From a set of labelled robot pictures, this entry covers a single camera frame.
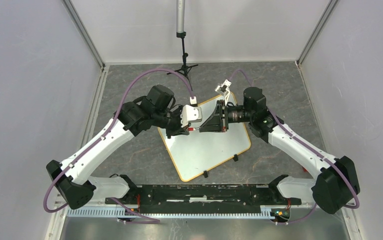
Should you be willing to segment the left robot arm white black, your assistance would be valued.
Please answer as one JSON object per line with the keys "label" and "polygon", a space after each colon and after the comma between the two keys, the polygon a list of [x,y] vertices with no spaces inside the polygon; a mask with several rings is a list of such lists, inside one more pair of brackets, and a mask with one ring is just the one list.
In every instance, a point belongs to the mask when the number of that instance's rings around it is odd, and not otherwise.
{"label": "left robot arm white black", "polygon": [[190,123],[184,111],[193,108],[176,104],[173,91],[160,84],[132,101],[122,98],[114,116],[92,140],[69,158],[47,164],[53,187],[72,210],[94,199],[117,198],[132,203],[137,191],[124,177],[94,177],[92,173],[115,150],[153,126],[166,129],[169,137],[187,135]]}

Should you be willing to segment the whiteboard with yellow edge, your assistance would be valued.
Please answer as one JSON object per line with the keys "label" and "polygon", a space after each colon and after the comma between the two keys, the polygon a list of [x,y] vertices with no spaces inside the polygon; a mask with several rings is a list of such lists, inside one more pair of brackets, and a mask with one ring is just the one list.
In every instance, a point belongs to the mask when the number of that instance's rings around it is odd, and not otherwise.
{"label": "whiteboard with yellow edge", "polygon": [[189,182],[204,172],[240,155],[251,147],[244,123],[228,125],[226,132],[199,132],[167,137],[166,130],[157,129],[173,165],[183,182]]}

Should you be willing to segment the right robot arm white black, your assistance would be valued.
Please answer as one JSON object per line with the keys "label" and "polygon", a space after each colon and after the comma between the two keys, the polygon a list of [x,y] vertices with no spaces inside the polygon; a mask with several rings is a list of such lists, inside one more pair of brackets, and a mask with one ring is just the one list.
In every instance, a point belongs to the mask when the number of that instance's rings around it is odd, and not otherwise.
{"label": "right robot arm white black", "polygon": [[281,176],[268,190],[268,198],[281,204],[287,198],[314,203],[328,214],[341,208],[358,209],[360,185],[354,162],[347,156],[338,158],[303,139],[268,106],[263,90],[248,87],[243,91],[243,103],[228,101],[229,87],[219,85],[215,91],[223,96],[214,111],[199,127],[199,131],[224,133],[229,126],[247,123],[251,132],[264,142],[280,149],[299,163],[312,179]]}

